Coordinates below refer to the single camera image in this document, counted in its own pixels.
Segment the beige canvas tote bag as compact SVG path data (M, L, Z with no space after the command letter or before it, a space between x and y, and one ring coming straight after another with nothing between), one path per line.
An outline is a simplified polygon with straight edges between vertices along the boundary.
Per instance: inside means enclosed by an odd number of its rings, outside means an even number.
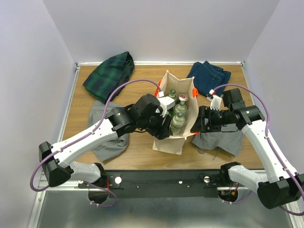
M169 118L169 126L161 133L169 136L164 139L154 139L152 149L181 155L182 147L198 117L198 91L194 87L193 78L178 79L166 72L159 82L160 89L155 92L165 110L162 115Z

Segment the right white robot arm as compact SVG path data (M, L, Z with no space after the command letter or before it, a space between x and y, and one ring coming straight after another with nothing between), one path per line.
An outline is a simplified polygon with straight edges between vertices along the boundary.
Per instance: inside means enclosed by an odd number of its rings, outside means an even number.
M265 170L259 174L246 169L238 162L220 167L219 173L210 181L220 186L241 184L256 193L267 208L282 207L304 196L304 176L284 156L269 131L270 115L263 115L255 106L246 106L239 85L216 95L215 87L208 94L210 106L200 106L192 133L219 132L223 125L235 124L251 142Z

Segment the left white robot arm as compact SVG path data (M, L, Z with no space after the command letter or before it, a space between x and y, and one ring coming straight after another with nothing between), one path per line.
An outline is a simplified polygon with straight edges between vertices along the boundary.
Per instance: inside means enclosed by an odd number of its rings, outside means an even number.
M76 159L136 129L145 130L160 140L169 137L171 118L166 112L174 105L174 99L168 96L157 98L146 94L135 104L113 108L105 118L69 139L55 144L43 142L39 145L39 159L49 187L79 180L102 187L106 177L102 165L79 163Z

